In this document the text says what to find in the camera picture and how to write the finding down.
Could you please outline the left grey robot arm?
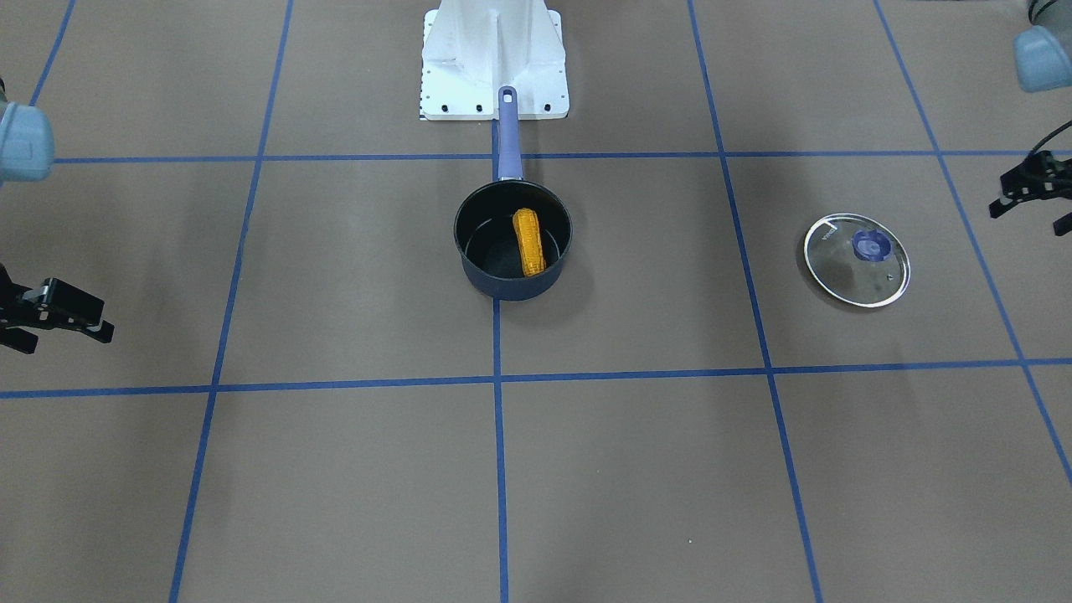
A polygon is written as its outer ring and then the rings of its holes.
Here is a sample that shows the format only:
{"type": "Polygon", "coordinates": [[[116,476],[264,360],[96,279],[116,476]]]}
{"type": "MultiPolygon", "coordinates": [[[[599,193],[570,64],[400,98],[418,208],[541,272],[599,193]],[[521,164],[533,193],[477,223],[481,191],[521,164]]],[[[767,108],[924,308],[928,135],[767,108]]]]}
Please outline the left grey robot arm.
{"type": "MultiPolygon", "coordinates": [[[[487,126],[410,117],[432,1],[297,1],[230,352],[467,348],[491,302],[452,255],[487,126]]],[[[1011,358],[1013,343],[880,20],[938,144],[1007,133],[1014,93],[1069,80],[1060,1],[1026,32],[1001,3],[559,1],[575,114],[522,126],[575,219],[574,262],[502,305],[513,373],[650,351],[777,365],[1011,358]]]]}

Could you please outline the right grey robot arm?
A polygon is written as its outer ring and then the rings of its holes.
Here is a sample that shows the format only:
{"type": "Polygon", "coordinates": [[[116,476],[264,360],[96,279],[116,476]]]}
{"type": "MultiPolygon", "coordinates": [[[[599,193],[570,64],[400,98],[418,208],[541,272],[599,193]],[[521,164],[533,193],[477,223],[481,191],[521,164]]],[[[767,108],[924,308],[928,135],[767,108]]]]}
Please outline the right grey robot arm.
{"type": "MultiPolygon", "coordinates": [[[[464,198],[451,233],[471,286],[498,302],[528,302],[559,281],[577,229],[559,195],[524,178],[517,91],[502,89],[497,103],[497,176],[464,198]]],[[[35,106],[3,100],[3,181],[41,182],[53,165],[49,118],[35,106]]],[[[816,285],[843,304],[885,307],[909,286],[911,264],[899,238],[860,214],[820,218],[801,252],[816,285]]],[[[103,308],[100,298],[64,280],[20,286],[3,274],[3,345],[33,353],[34,329],[51,328],[110,343],[114,326],[103,319],[103,308]]]]}

